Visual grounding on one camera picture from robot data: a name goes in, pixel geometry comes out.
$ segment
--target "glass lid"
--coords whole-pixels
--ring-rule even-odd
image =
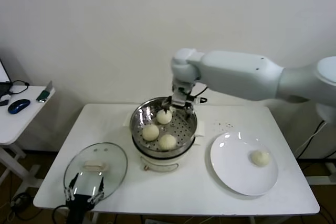
[[[117,144],[90,145],[70,161],[64,173],[64,188],[71,187],[74,195],[89,196],[96,195],[103,188],[102,199],[105,199],[124,180],[127,163],[125,151]]]

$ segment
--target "white robotic arm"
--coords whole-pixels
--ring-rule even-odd
[[[266,57],[238,52],[180,49],[171,62],[171,103],[185,106],[196,82],[209,89],[252,101],[280,98],[289,102],[312,100],[318,113],[336,123],[336,57],[300,68],[283,68]]]

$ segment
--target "white table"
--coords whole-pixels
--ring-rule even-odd
[[[24,88],[25,86],[12,86],[11,90],[13,92],[19,92]],[[42,182],[42,179],[36,179],[34,177],[39,169],[38,165],[32,166],[31,170],[27,171],[17,162],[19,158],[24,158],[26,154],[14,142],[46,104],[46,102],[39,103],[36,101],[36,98],[44,89],[45,87],[29,86],[29,88],[23,93],[13,94],[7,106],[0,106],[0,145],[6,145],[16,154],[16,156],[12,158],[5,150],[0,147],[0,162],[7,167],[6,171],[4,171],[0,177],[0,184],[11,170],[23,180],[16,194],[25,191],[27,187],[38,188]],[[49,95],[49,98],[54,93],[55,90],[53,89]],[[17,114],[9,114],[8,106],[20,99],[29,99],[30,105]]]
[[[96,205],[97,212],[210,216],[287,216],[314,214],[317,203],[300,167],[266,107],[196,106],[205,122],[205,137],[197,140],[184,165],[171,173],[144,171],[128,127],[127,114],[136,105],[87,104],[44,179],[34,205],[55,208],[65,203],[63,176],[72,157],[93,143],[114,142],[126,152],[129,167],[124,182]],[[261,197],[240,195],[226,187],[208,160],[214,137],[227,130],[258,136],[273,153],[279,167],[274,188]]]

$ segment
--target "laptop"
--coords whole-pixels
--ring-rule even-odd
[[[12,81],[10,80],[2,61],[0,60],[0,98],[3,95],[8,94],[12,86]]]

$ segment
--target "blue mouse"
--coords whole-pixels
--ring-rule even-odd
[[[16,114],[19,113],[21,110],[23,110],[25,107],[30,105],[30,101],[28,99],[21,99],[13,102],[9,107],[8,107],[8,112],[10,114]]]

